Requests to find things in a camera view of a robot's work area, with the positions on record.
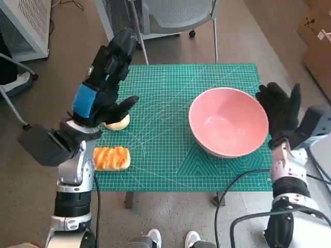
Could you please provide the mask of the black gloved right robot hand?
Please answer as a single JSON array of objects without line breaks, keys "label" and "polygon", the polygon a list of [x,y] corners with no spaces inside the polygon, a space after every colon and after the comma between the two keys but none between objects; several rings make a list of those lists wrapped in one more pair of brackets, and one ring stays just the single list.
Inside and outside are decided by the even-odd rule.
[{"label": "black gloved right robot hand", "polygon": [[268,145],[275,150],[282,143],[288,142],[291,149],[301,145],[306,137],[298,130],[298,114],[301,104],[300,85],[295,84],[290,95],[275,82],[260,85],[255,94],[263,106],[269,123],[271,140]]}]

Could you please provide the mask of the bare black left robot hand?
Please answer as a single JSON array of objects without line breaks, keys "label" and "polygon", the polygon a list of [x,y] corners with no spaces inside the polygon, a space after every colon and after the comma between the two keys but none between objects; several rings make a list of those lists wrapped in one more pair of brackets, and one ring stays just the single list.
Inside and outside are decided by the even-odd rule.
[{"label": "bare black left robot hand", "polygon": [[125,28],[108,45],[100,46],[74,97],[72,119],[77,124],[94,128],[102,122],[120,122],[138,101],[138,96],[131,96],[116,102],[119,83],[127,77],[136,50],[137,41],[131,32],[131,28]]}]

